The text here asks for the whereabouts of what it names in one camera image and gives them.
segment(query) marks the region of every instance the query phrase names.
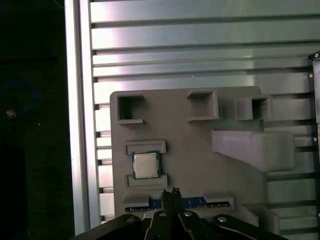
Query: screw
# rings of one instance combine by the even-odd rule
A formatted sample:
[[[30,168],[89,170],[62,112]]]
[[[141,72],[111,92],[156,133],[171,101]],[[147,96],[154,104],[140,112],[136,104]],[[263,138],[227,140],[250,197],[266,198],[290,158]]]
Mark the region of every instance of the screw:
[[[221,217],[218,218],[218,221],[220,223],[225,223],[227,221],[227,219],[224,216],[221,216]]]
[[[132,223],[135,221],[135,219],[133,217],[130,217],[128,219],[125,220],[127,223]]]
[[[186,211],[183,215],[185,215],[186,217],[190,217],[192,215],[192,212]]]

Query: horizontal slat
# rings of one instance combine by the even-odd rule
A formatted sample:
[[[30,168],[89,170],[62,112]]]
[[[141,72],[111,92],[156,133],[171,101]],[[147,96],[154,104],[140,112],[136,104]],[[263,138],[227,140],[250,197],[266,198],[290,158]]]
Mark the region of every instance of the horizontal slat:
[[[264,131],[288,131],[293,133],[295,136],[311,136],[317,134],[317,128],[311,125],[273,126],[264,128]]]
[[[320,3],[312,0],[174,0],[174,1],[111,1],[91,3],[91,21],[122,22],[197,18],[274,17],[319,14]]]
[[[97,132],[110,131],[110,108],[95,111],[95,130]]]
[[[96,139],[96,146],[98,148],[110,148],[111,147],[111,135],[108,134],[107,136],[98,137]]]
[[[114,187],[112,165],[99,166],[98,174],[100,188]]]
[[[308,66],[308,59],[275,58],[255,60],[228,60],[228,61],[194,61],[161,64],[139,64],[121,66],[98,66],[93,68],[94,77],[112,77],[122,75],[145,74],[172,74],[192,72],[234,71],[252,69],[284,69]]]
[[[279,218],[301,218],[301,217],[315,217],[317,215],[316,206],[299,206],[299,207],[286,207],[275,208],[271,211],[279,216]]]
[[[315,200],[315,180],[301,179],[268,182],[267,198],[269,204]]]
[[[102,81],[94,84],[95,104],[110,102],[110,95],[115,91],[148,90],[148,89],[177,89],[177,88],[214,88],[258,86],[263,94],[302,94],[314,91],[309,83],[309,73],[273,73],[248,75],[201,76],[191,73],[189,76],[156,79],[128,79],[118,81]]]
[[[313,118],[315,116],[311,113],[310,99],[273,100],[273,118],[270,121],[308,120]]]
[[[289,240],[319,240],[318,233],[304,233],[295,235],[283,235],[282,237]]]
[[[94,28],[92,48],[318,41],[318,27],[318,19],[292,19]]]
[[[312,45],[272,45],[264,47],[242,46],[229,48],[206,47],[205,49],[171,49],[153,52],[110,54],[108,51],[97,51],[93,56],[94,66],[114,66],[144,63],[191,62],[206,60],[232,60],[251,58],[285,58],[309,56],[320,49],[320,44]]]
[[[279,219],[280,230],[297,230],[317,227],[316,216]]]
[[[98,160],[112,159],[112,150],[111,149],[98,149],[97,150],[97,159]]]
[[[317,138],[314,138],[313,136],[297,136],[294,138],[295,146],[296,147],[316,146],[316,145],[318,145],[318,142],[315,141],[315,139],[318,140]]]
[[[100,194],[100,209],[101,215],[107,218],[115,217],[115,201],[113,193]]]
[[[295,166],[292,171],[274,171],[268,172],[268,176],[310,174],[315,172],[314,152],[297,152],[295,154]]]

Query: black surface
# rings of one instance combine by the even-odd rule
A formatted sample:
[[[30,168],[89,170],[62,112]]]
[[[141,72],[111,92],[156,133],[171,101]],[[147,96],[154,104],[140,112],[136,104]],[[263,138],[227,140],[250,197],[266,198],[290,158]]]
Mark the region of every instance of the black surface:
[[[74,214],[64,10],[53,0],[0,2],[0,88],[23,80],[38,95],[27,114],[0,120],[1,142],[23,150],[25,159],[23,180],[21,162],[1,156],[10,161],[7,168],[1,165],[7,222],[16,226],[12,239],[66,240],[74,235]],[[12,86],[0,93],[0,115],[27,108],[32,97],[28,88]]]

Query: silver metal frame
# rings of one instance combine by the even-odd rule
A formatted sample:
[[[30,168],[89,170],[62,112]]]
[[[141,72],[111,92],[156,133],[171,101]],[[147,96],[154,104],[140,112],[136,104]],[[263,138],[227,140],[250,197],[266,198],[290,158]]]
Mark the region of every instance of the silver metal frame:
[[[81,52],[82,52],[82,79],[83,79],[83,105],[85,121],[85,149],[88,176],[90,228],[101,224],[98,163],[97,163],[97,137],[96,118],[93,88],[93,63],[91,41],[90,2],[80,0],[81,25]]]
[[[310,76],[313,78],[314,82],[314,97],[315,97],[315,113],[316,113],[316,124],[317,124],[317,134],[318,134],[318,143],[320,141],[320,51],[312,54],[309,56],[312,60],[313,66],[313,75]],[[320,156],[318,161],[314,162],[314,170],[317,174],[320,174]],[[317,223],[318,227],[320,228],[320,179],[315,179],[315,192],[316,192],[316,202],[317,202]]]
[[[83,109],[83,83],[81,76],[81,48],[79,5],[77,0],[66,0],[65,29],[67,44],[67,77],[68,77],[68,103],[70,150],[72,168],[72,189],[75,234],[90,229],[87,166],[85,153],[84,109]]]

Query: square slot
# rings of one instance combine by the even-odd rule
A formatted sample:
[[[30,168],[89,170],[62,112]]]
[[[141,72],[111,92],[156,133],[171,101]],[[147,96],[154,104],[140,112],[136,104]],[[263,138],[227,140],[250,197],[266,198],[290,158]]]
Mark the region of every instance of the square slot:
[[[191,104],[188,122],[219,119],[218,98],[215,92],[191,90],[187,99]]]
[[[134,117],[134,109],[142,104],[142,94],[123,95],[117,97],[117,123],[118,124],[142,124],[142,118]]]
[[[253,119],[269,119],[271,116],[270,99],[258,98],[252,99],[252,117]]]

